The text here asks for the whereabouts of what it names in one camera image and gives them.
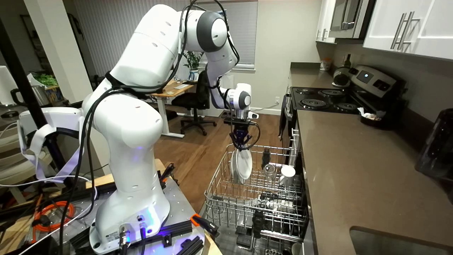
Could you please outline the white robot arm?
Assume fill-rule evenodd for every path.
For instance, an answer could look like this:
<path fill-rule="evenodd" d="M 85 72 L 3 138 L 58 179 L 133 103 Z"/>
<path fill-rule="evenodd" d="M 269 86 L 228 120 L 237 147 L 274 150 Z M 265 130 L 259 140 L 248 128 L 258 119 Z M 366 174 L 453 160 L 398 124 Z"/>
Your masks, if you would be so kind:
<path fill-rule="evenodd" d="M 166 86 L 186 49 L 206 55 L 211 102 L 231 113 L 233 141 L 237 148 L 247 148 L 251 86 L 220 85 L 224 73 L 240 62 L 227 14 L 194 4 L 182 11 L 166 4 L 153 5 L 139 21 L 118 63 L 83 103 L 84 128 L 98 130 L 108 141 L 116 185 L 97 209 L 90 229 L 91 247 L 99 255 L 158 235 L 170 213 L 153 153 L 163 133 L 163 117 L 141 96 Z"/>

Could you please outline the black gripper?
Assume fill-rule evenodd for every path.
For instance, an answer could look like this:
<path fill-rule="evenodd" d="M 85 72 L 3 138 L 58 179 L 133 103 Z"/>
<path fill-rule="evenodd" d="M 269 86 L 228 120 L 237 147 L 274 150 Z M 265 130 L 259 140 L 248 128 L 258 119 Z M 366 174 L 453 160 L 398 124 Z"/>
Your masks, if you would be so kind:
<path fill-rule="evenodd" d="M 251 123 L 247 120 L 234 120 L 233 131 L 230 133 L 234 145 L 240 150 L 248 150 L 251 147 L 251 134 L 250 134 Z"/>

